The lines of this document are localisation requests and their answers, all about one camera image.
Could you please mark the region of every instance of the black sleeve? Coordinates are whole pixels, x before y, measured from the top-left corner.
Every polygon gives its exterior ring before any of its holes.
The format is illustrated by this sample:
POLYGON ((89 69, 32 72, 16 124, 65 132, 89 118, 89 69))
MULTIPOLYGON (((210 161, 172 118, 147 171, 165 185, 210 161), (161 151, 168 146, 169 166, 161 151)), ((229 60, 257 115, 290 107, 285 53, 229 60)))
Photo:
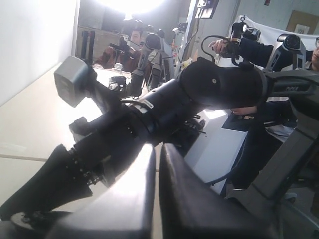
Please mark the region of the black sleeve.
POLYGON ((287 101, 268 101, 257 107, 257 117, 266 122, 296 122, 290 102, 287 101))
MULTIPOLYGON (((273 48, 272 45, 266 46, 256 41, 242 38, 239 46, 239 55, 257 66, 266 67, 273 48)), ((312 51, 306 51, 306 61, 311 61, 312 53, 312 51)), ((274 71, 281 71, 292 63, 293 54, 289 51, 285 51, 278 59, 274 71)))

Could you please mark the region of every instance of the person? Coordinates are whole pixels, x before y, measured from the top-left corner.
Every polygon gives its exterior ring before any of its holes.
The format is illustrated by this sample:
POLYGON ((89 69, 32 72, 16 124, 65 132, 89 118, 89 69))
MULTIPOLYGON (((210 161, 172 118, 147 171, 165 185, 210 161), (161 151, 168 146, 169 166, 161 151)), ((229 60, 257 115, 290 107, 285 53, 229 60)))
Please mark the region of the person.
MULTIPOLYGON (((209 47, 220 54, 228 44, 225 40, 213 41, 209 47)), ((266 67, 273 51, 272 45, 264 45, 246 38, 242 38, 239 47, 239 55, 255 65, 266 67)), ((275 71, 292 64, 292 53, 286 52, 278 59, 275 71)), ((319 47, 306 52, 306 61, 311 61, 310 68, 319 71, 319 47)), ((232 109, 236 115, 254 114, 255 122, 248 130, 245 149, 243 149, 240 167, 236 174, 230 178, 233 186, 238 189, 247 189, 249 185, 264 168, 267 162, 285 142, 287 137, 294 130, 296 117, 292 112, 289 101, 265 102, 260 106, 232 109), (262 121, 263 116, 271 116, 274 121, 282 121, 283 125, 265 128, 262 121)))
MULTIPOLYGON (((141 29, 133 30, 130 41, 135 45, 140 46, 142 33, 143 31, 141 29)), ((111 69, 115 63, 121 63, 123 65, 123 71, 133 72, 138 67, 140 55, 141 52, 132 47, 129 47, 128 52, 124 52, 109 46, 104 50, 103 55, 94 62, 93 68, 111 69)), ((144 78, 147 80, 151 74, 151 67, 151 63, 149 62, 145 68, 144 78)))

